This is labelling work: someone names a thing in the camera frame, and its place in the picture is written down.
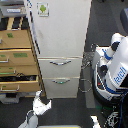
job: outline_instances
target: white door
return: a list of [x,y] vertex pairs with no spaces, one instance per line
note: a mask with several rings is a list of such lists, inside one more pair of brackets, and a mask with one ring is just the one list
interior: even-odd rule
[[[40,49],[38,57],[82,56],[88,27],[91,0],[24,0],[31,23],[34,19],[35,35]],[[40,16],[42,7],[49,10]]]

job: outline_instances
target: white cabinet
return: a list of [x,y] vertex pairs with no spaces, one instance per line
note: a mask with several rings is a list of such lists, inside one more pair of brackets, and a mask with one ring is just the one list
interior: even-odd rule
[[78,77],[82,59],[39,59],[42,78]]
[[43,79],[47,98],[76,98],[78,78]]
[[[47,97],[76,97],[91,0],[24,0],[24,4],[33,41],[37,40],[34,45]],[[49,81],[54,78],[74,78],[74,82],[58,87]]]

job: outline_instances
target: black cable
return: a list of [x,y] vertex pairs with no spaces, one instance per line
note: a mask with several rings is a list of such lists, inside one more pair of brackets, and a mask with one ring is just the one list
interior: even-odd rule
[[104,3],[106,0],[97,0],[99,3]]

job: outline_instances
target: gray floor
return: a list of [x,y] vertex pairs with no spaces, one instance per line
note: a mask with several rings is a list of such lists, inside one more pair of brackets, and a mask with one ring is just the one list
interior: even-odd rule
[[[92,0],[91,15],[85,45],[85,52],[91,52],[91,44],[99,46],[110,45],[112,34],[119,32],[127,35],[120,22],[120,12],[128,6],[128,0],[106,0],[99,3]],[[81,71],[81,79],[90,78],[90,67]],[[90,88],[90,83],[80,80],[83,90]],[[26,117],[26,113],[32,109],[33,98],[21,98],[15,105],[4,105],[0,103],[0,128],[17,128]],[[101,111],[96,109],[95,98],[92,90],[87,93],[78,91],[76,99],[53,99],[52,109],[44,116],[39,116],[39,125],[79,125],[82,128],[92,128],[91,115],[98,116],[99,123],[103,128],[106,119]]]

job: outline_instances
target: wooden cabinet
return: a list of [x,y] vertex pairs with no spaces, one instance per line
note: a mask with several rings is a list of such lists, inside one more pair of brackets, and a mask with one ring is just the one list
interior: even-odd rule
[[15,18],[0,31],[0,93],[36,92],[40,90],[40,70],[29,28],[13,30]]

